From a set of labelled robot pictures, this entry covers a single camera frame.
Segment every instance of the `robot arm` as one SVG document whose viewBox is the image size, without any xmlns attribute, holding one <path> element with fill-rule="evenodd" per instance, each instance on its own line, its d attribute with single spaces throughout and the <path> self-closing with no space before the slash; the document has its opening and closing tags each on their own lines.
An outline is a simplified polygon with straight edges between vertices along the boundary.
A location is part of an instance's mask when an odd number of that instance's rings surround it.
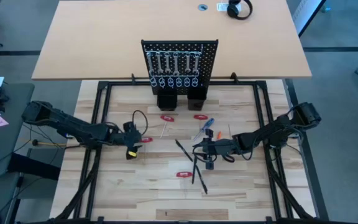
<svg viewBox="0 0 358 224">
<path fill-rule="evenodd" d="M 290 119 L 288 114 L 293 111 L 293 118 Z M 203 148 L 203 161 L 207 169 L 214 169 L 213 157 L 220 155 L 228 162 L 234 162 L 231 154 L 243 155 L 251 152 L 259 142 L 267 140 L 270 147 L 283 147 L 289 135 L 300 133 L 307 129 L 313 128 L 321 121 L 320 115 L 311 103 L 302 103 L 293 107 L 287 114 L 279 116 L 272 123 L 269 123 L 253 133 L 235 134 L 230 139 L 221 139 L 212 141 L 213 132 L 207 129 L 208 138 L 204 138 L 193 148 Z"/>
<path fill-rule="evenodd" d="M 22 114 L 22 119 L 27 124 L 55 128 L 63 137 L 67 134 L 72 135 L 86 147 L 96 148 L 103 144 L 127 146 L 127 159 L 136 158 L 140 146 L 134 146 L 134 144 L 142 139 L 142 135 L 136 130 L 132 121 L 124 123 L 124 131 L 121 131 L 118 126 L 109 124 L 89 124 L 43 101 L 30 102 Z"/>
</svg>

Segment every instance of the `wooden plank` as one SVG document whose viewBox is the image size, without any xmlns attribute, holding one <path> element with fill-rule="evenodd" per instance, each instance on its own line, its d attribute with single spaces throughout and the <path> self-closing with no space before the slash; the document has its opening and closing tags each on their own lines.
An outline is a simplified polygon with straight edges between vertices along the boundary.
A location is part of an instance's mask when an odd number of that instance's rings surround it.
<svg viewBox="0 0 358 224">
<path fill-rule="evenodd" d="M 273 114 L 278 116 L 286 113 L 288 105 L 282 81 L 269 80 L 267 84 Z M 83 81 L 75 116 L 80 115 L 82 119 L 90 121 L 96 86 L 95 81 Z M 214 170 L 206 170 L 204 164 L 200 163 L 208 194 L 203 192 L 198 176 L 194 184 L 191 184 L 191 178 L 176 177 L 177 172 L 192 171 L 193 163 L 185 157 L 174 139 L 179 139 L 191 153 L 195 143 L 192 137 L 203 125 L 203 122 L 193 119 L 193 115 L 200 112 L 188 111 L 185 100 L 180 106 L 180 109 L 167 113 L 175 118 L 175 122 L 167 124 L 163 138 L 160 139 L 164 122 L 159 118 L 162 112 L 155 109 L 155 96 L 150 87 L 113 87 L 108 121 L 122 126 L 132 119 L 134 110 L 142 108 L 149 121 L 146 136 L 153 137 L 154 141 L 142 144 L 138 158 L 131 161 L 125 158 L 125 147 L 103 147 L 92 220 L 100 215 L 106 220 L 131 221 L 255 221 L 264 220 L 266 216 L 273 217 L 261 145 L 254 149 L 250 161 L 234 156 L 236 162 L 231 164 L 219 157 Z M 224 138 L 230 137 L 229 125 L 231 134 L 259 128 L 253 92 L 249 86 L 211 86 L 208 101 L 201 113 L 216 119 L 212 129 L 222 131 Z M 145 128 L 141 115 L 135 116 L 135 123 L 139 130 Z M 296 140 L 290 139 L 288 143 L 298 148 Z M 77 148 L 67 149 L 65 152 L 51 217 L 64 209 L 77 190 L 84 151 L 83 148 Z M 281 157 L 290 191 L 302 207 L 314 215 L 313 201 L 299 152 L 284 147 Z M 285 211 L 279 190 L 278 195 L 282 211 Z M 82 208 L 81 216 L 85 214 L 85 207 Z"/>
<path fill-rule="evenodd" d="M 245 21 L 218 12 L 217 3 L 221 0 L 60 1 L 32 78 L 149 77 L 142 39 L 218 39 L 213 77 L 311 76 L 285 0 L 253 1 L 254 13 Z M 208 10 L 199 11 L 199 4 Z"/>
</svg>

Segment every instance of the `black headphones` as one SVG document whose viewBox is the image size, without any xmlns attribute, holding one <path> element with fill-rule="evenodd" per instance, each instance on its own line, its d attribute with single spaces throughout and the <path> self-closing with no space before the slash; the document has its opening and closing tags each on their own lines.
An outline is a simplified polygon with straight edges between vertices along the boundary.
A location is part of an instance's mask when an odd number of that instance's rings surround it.
<svg viewBox="0 0 358 224">
<path fill-rule="evenodd" d="M 239 16 L 239 10 L 236 7 L 236 5 L 239 4 L 241 2 L 241 0 L 229 0 L 229 6 L 227 7 L 227 14 L 231 18 L 235 18 L 235 19 L 239 19 L 239 20 L 247 19 L 252 14 L 252 3 L 249 0 L 244 0 L 244 1 L 247 3 L 247 5 L 249 7 L 249 13 L 247 16 L 244 16 L 244 17 Z"/>
</svg>

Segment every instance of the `black container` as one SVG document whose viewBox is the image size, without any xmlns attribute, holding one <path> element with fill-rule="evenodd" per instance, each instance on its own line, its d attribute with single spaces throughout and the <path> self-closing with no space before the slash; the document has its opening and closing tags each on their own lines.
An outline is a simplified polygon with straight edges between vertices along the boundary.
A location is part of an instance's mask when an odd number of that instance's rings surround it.
<svg viewBox="0 0 358 224">
<path fill-rule="evenodd" d="M 178 104 L 177 90 L 160 89 L 157 94 L 157 106 L 162 111 L 174 111 Z"/>
<path fill-rule="evenodd" d="M 200 111 L 203 109 L 204 101 L 206 100 L 206 88 L 192 87 L 187 91 L 188 109 L 194 111 Z"/>
</svg>

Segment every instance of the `red label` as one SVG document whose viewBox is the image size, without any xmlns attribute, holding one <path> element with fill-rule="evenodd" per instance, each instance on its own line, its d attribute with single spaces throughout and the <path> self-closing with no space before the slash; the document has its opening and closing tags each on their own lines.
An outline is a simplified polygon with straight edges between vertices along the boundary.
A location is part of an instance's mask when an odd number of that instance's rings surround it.
<svg viewBox="0 0 358 224">
<path fill-rule="evenodd" d="M 177 177 L 186 178 L 191 177 L 193 174 L 191 172 L 179 172 L 177 173 Z"/>
<path fill-rule="evenodd" d="M 196 114 L 194 115 L 194 119 L 199 119 L 199 120 L 208 119 L 208 116 L 202 114 Z"/>
<path fill-rule="evenodd" d="M 174 119 L 172 117 L 167 116 L 167 115 L 161 115 L 160 118 L 163 119 L 164 121 L 168 121 L 168 122 L 174 121 Z"/>
<path fill-rule="evenodd" d="M 147 143 L 150 141 L 153 141 L 153 138 L 142 138 L 142 140 L 141 140 L 141 142 L 143 142 L 143 143 Z"/>
</svg>

